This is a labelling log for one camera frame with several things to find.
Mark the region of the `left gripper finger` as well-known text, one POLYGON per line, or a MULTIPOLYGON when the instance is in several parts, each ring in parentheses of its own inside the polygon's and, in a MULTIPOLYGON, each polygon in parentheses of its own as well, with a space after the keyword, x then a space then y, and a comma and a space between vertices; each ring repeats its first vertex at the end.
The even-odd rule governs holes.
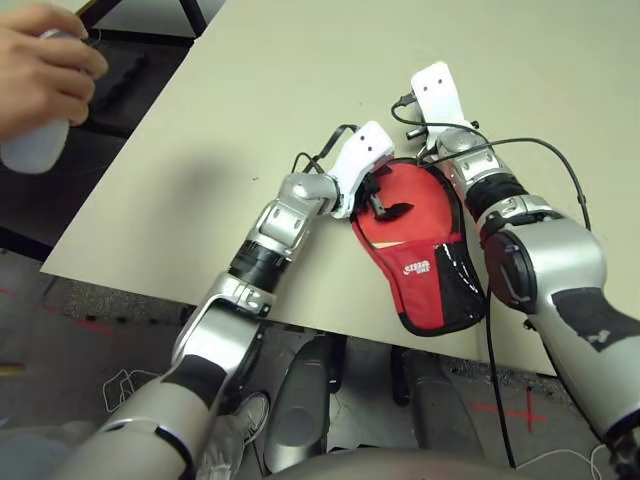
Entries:
POLYGON ((396 203, 389 207, 383 207, 379 214, 380 221, 393 221, 401 218, 414 208, 413 204, 402 202, 396 203))

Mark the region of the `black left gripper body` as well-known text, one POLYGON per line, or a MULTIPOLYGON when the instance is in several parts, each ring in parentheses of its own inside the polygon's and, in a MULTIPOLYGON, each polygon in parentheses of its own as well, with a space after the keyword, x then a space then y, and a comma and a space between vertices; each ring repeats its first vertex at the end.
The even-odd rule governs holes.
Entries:
POLYGON ((377 176, 367 173, 355 195, 355 212, 361 213, 371 211, 376 220, 386 218, 386 209, 379 199, 380 185, 377 176))

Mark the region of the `person's bare hand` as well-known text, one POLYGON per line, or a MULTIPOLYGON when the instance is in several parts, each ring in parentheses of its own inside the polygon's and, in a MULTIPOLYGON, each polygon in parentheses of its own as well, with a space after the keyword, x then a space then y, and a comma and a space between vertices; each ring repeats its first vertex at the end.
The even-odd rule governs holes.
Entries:
POLYGON ((1 140, 50 122, 86 121, 103 55, 84 43, 88 32, 73 12, 26 6, 1 15, 1 140))

